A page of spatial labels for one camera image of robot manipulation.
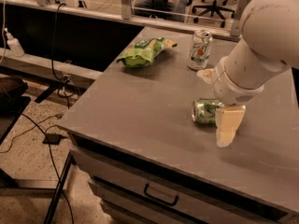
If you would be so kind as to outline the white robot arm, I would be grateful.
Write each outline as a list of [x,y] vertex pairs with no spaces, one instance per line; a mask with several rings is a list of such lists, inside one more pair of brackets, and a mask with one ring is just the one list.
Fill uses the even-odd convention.
[[240,19],[236,46],[214,68],[197,72],[223,103],[216,110],[219,147],[233,142],[245,105],[263,91],[266,81],[299,68],[298,8],[299,0],[251,0]]

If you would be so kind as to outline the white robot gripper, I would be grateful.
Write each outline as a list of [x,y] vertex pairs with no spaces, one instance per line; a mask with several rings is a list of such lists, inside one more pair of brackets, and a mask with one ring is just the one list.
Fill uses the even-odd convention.
[[215,97],[223,104],[228,105],[216,110],[218,147],[227,147],[233,142],[235,133],[246,112],[244,105],[248,104],[264,89],[264,85],[253,90],[237,86],[225,71],[224,62],[226,59],[227,57],[221,58],[213,69],[207,68],[196,73],[206,84],[212,84]]

